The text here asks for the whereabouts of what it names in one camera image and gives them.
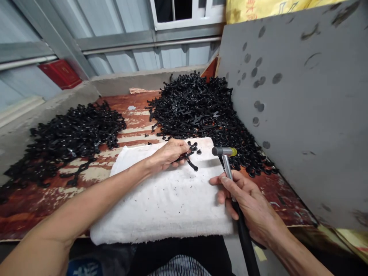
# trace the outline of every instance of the window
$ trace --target window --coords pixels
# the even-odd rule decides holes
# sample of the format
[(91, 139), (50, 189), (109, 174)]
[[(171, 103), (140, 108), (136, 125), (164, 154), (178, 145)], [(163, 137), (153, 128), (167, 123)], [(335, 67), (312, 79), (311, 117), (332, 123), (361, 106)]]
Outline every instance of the window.
[(156, 31), (225, 21), (226, 0), (150, 1)]

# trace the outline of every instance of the black pants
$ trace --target black pants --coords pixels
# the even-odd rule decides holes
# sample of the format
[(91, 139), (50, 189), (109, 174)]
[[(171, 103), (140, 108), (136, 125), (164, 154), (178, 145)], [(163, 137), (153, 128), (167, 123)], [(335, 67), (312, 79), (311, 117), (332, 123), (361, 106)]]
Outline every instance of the black pants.
[(146, 276), (180, 254), (196, 259), (212, 276), (233, 275), (223, 237), (207, 236), (139, 244), (128, 276)]

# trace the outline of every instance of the gray hammer tip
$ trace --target gray hammer tip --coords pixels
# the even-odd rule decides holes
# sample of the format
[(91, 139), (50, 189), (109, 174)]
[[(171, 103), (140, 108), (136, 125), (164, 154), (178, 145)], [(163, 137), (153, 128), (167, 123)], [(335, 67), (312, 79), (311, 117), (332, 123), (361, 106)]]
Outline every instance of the gray hammer tip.
[(223, 154), (223, 150), (221, 147), (213, 147), (212, 154), (215, 156), (221, 156)]

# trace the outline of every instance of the fingernail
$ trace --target fingernail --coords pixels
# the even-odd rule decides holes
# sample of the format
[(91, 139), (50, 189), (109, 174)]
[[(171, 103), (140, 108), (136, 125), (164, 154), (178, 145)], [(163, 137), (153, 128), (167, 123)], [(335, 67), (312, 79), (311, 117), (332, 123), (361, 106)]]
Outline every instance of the fingernail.
[(221, 182), (227, 182), (229, 179), (226, 176), (221, 177)]

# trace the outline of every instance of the forearm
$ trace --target forearm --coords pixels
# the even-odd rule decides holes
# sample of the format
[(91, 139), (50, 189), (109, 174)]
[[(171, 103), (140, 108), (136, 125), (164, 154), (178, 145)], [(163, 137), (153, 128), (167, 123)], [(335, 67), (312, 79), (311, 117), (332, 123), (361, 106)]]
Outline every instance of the forearm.
[(73, 197), (30, 235), (73, 242), (151, 173), (150, 160), (146, 158)]
[(0, 274), (62, 275), (74, 240), (150, 175), (151, 161), (144, 159), (73, 197), (23, 238)]
[(290, 232), (276, 233), (269, 247), (290, 275), (332, 275)]

